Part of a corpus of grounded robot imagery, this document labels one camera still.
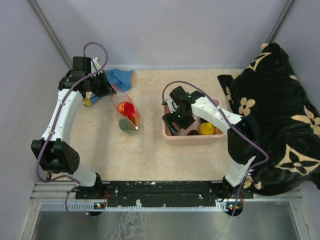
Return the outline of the pink plastic bin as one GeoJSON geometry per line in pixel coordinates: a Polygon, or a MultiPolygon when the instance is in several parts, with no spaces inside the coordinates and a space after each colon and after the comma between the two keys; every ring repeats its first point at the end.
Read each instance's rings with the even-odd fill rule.
{"type": "Polygon", "coordinates": [[[225,134],[218,128],[215,128],[213,135],[187,135],[191,130],[199,130],[199,125],[203,120],[197,116],[193,117],[195,122],[187,129],[179,129],[177,135],[172,135],[169,128],[162,122],[162,134],[165,142],[170,146],[184,145],[212,145],[217,140],[225,138],[225,134]]]}

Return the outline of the red apple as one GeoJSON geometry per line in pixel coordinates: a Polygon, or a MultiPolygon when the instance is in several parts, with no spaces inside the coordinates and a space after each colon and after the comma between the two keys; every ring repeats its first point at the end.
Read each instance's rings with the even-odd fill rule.
{"type": "Polygon", "coordinates": [[[125,111],[125,104],[126,102],[125,101],[122,101],[120,102],[118,105],[117,105],[117,111],[122,115],[122,116],[127,116],[126,115],[126,111],[125,111]]]}

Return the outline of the red pepper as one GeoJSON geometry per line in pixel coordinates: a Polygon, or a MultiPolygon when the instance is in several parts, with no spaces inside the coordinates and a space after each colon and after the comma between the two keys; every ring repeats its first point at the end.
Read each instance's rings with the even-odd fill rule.
{"type": "Polygon", "coordinates": [[[126,104],[124,106],[124,110],[125,110],[126,116],[129,119],[136,116],[135,107],[132,103],[126,102],[126,104]]]}

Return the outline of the clear zip bag orange zipper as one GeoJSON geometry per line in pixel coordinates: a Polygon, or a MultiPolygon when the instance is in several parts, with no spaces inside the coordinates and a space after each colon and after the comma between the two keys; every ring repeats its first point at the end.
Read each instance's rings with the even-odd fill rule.
{"type": "Polygon", "coordinates": [[[139,133],[142,130],[141,115],[132,101],[124,91],[112,85],[115,94],[111,96],[112,104],[119,128],[127,133],[139,133]]]}

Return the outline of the dark green lime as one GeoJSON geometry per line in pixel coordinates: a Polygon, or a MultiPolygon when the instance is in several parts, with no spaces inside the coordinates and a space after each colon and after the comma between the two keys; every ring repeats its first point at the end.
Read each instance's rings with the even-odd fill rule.
{"type": "Polygon", "coordinates": [[[128,119],[120,119],[118,122],[119,128],[124,132],[133,132],[136,128],[128,119]]]}

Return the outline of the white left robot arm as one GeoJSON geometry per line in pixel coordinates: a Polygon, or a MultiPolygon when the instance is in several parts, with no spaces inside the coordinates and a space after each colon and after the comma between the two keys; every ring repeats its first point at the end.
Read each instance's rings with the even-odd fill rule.
{"type": "Polygon", "coordinates": [[[70,146],[70,135],[80,105],[92,93],[96,97],[115,94],[97,58],[78,56],[72,60],[72,69],[60,80],[55,109],[39,140],[33,140],[31,150],[36,157],[35,173],[45,182],[40,170],[69,178],[85,187],[91,197],[103,195],[104,186],[98,174],[81,164],[79,153],[70,146]]]}

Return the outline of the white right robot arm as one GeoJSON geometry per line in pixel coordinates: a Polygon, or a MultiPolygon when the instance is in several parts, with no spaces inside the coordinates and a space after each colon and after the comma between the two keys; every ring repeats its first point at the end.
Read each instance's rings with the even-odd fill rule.
{"type": "Polygon", "coordinates": [[[257,123],[222,108],[199,88],[188,93],[178,86],[170,92],[169,98],[165,99],[164,93],[161,97],[162,105],[168,107],[162,120],[171,135],[177,136],[180,130],[189,128],[196,117],[225,134],[232,162],[224,176],[227,182],[223,185],[223,192],[227,197],[235,198],[241,192],[240,184],[250,172],[250,165],[262,151],[257,123]]]}

